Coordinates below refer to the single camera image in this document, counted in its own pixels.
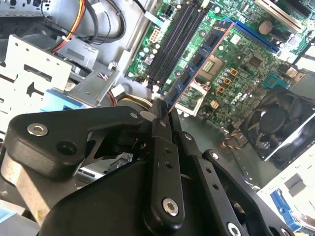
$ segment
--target black ram slot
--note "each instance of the black ram slot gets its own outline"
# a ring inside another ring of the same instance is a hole
[[[162,45],[162,50],[160,50],[160,53],[158,53],[157,57],[153,61],[153,64],[151,65],[148,73],[149,78],[154,79],[156,73],[161,69],[161,63],[163,63],[165,58],[169,56],[171,49],[176,44],[178,37],[185,30],[185,25],[189,22],[190,16],[195,10],[197,10],[196,3],[185,3],[185,6],[181,10],[180,16],[178,17],[175,26],[173,27],[165,43]]]
[[[288,5],[299,15],[309,17],[312,13],[307,7],[300,3],[298,0],[284,0]]]
[[[160,85],[164,85],[167,78],[172,73],[173,69],[176,66],[176,63],[178,62],[179,58],[184,53],[185,49],[187,48],[189,42],[191,41],[193,35],[198,30],[203,18],[207,14],[208,10],[204,9],[203,11],[199,12],[198,15],[193,20],[193,24],[189,28],[187,34],[185,35],[185,38],[183,39],[182,43],[179,44],[179,47],[175,51],[176,53],[172,54],[174,55],[168,64],[167,68],[163,70],[163,74],[159,77]]]

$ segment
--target white connector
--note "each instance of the white connector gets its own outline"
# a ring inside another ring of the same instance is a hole
[[[303,25],[300,21],[289,16],[287,13],[282,11],[274,3],[269,0],[255,0],[258,6],[268,12],[270,15],[275,17],[278,21],[282,22],[286,27],[292,30],[294,33],[301,33],[303,31]]]

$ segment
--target blue plastic part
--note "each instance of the blue plastic part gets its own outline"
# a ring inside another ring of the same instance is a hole
[[[275,72],[271,72],[263,81],[263,86],[265,89],[273,89],[277,85],[280,85],[284,88],[287,88],[288,86],[288,84],[283,81],[281,77]]]
[[[237,28],[239,31],[245,33],[248,37],[250,37],[255,42],[259,43],[261,46],[265,47],[272,53],[277,53],[280,48],[278,48],[276,45],[272,44],[268,40],[261,37],[258,33],[256,33],[254,30],[246,26],[244,23],[240,22],[239,20],[233,21],[229,18],[226,18],[225,21],[231,21],[234,22],[234,27]]]
[[[63,93],[49,89],[44,94],[41,112],[76,110],[82,109],[82,106],[82,103],[65,96]]]
[[[278,212],[284,218],[285,223],[292,229],[292,231],[297,232],[301,230],[301,225],[293,217],[293,212],[284,197],[282,196],[280,190],[277,189],[276,191],[274,191],[272,194],[270,194],[270,197],[275,203]]]
[[[181,77],[174,82],[164,98],[169,112],[174,108],[179,98],[193,81],[201,65],[213,54],[233,25],[234,23],[231,21],[217,21],[213,25],[208,37],[205,38],[190,63],[185,67]]]

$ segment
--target pivot bolt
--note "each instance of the pivot bolt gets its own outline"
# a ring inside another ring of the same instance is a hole
[[[174,200],[170,198],[165,198],[162,202],[163,209],[171,216],[176,216],[178,214],[178,206]]]
[[[30,134],[34,136],[39,136],[39,137],[42,137],[48,134],[47,127],[43,124],[38,124],[38,123],[30,124],[27,127],[27,130]]]

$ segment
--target yellow wire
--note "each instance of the yellow wire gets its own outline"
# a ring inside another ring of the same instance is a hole
[[[133,101],[133,100],[131,100],[131,99],[129,99],[129,98],[123,98],[121,101],[133,102],[134,104],[137,104],[138,106],[144,108],[146,111],[148,110],[148,108],[146,108],[145,106],[143,106],[141,103],[138,103],[138,102],[136,102],[136,101]]]

